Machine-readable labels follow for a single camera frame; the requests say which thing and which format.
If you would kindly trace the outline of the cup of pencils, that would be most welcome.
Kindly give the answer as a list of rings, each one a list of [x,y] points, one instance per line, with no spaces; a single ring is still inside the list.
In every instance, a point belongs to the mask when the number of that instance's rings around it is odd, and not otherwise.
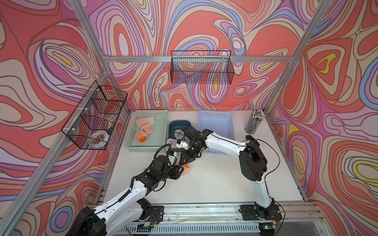
[[[265,112],[262,109],[252,110],[244,131],[248,134],[254,134],[264,118]]]

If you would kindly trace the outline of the dark teal plastic tub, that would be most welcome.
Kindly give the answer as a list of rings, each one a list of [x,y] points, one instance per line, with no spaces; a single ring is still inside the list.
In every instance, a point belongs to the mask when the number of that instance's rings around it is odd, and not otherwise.
[[[168,125],[168,139],[175,139],[175,134],[178,134],[178,131],[181,130],[184,133],[192,124],[187,120],[175,120],[169,123]]]

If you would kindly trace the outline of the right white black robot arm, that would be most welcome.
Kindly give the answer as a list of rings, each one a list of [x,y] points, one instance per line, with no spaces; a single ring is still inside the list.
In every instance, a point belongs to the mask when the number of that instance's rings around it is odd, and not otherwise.
[[[275,201],[269,195],[265,182],[267,159],[256,139],[250,135],[246,139],[247,143],[237,142],[211,130],[205,129],[200,132],[191,126],[174,146],[182,153],[180,165],[189,164],[200,158],[206,149],[215,149],[238,159],[242,175],[251,182],[254,190],[256,211],[261,215],[270,215]]]

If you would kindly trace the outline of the netted orange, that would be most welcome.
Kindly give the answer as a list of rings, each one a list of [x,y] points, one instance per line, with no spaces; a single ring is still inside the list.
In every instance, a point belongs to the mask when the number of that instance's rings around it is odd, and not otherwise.
[[[183,167],[184,167],[184,171],[182,172],[182,176],[188,174],[190,170],[190,167],[188,164],[185,164]]]
[[[143,117],[143,118],[139,118],[135,121],[137,127],[143,127],[147,124],[154,124],[155,123],[155,119],[154,117]]]
[[[148,139],[148,134],[140,130],[136,132],[134,138],[137,142],[144,143]]]
[[[150,123],[150,124],[145,124],[144,126],[141,127],[141,131],[147,133],[147,134],[151,134],[153,131],[154,131],[154,124],[153,123]]]

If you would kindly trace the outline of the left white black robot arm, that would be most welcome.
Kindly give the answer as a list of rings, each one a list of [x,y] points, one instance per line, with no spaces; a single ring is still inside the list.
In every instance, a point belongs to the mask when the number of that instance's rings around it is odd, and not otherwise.
[[[132,178],[130,186],[113,199],[91,209],[82,209],[67,236],[112,236],[126,225],[149,217],[151,204],[145,198],[159,183],[177,180],[185,168],[175,164],[175,157],[160,155],[141,174]]]

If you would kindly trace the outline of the green plastic basket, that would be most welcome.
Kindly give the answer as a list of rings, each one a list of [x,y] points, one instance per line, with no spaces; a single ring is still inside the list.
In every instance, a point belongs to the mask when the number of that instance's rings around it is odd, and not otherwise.
[[[125,147],[130,152],[153,152],[166,144],[168,112],[140,110],[133,112]]]

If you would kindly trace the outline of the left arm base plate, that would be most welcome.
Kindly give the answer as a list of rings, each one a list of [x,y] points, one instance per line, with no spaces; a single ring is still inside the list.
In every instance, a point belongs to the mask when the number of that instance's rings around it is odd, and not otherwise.
[[[146,209],[143,209],[142,215],[138,219],[140,222],[162,222],[164,218],[164,206],[150,206]]]

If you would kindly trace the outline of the light blue plastic basket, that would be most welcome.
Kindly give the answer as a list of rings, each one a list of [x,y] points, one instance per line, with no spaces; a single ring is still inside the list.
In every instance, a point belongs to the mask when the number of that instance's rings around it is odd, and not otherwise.
[[[231,145],[226,139],[234,142],[233,116],[230,112],[200,111],[198,130],[202,133],[205,129],[213,131],[220,137],[223,144]]]

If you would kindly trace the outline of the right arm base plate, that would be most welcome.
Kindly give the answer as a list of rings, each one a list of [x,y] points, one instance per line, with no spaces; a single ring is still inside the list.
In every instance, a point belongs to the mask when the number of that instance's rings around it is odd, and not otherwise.
[[[244,221],[276,221],[279,222],[283,219],[281,210],[278,205],[274,205],[268,213],[263,207],[255,205],[241,205],[239,212],[242,214]]]

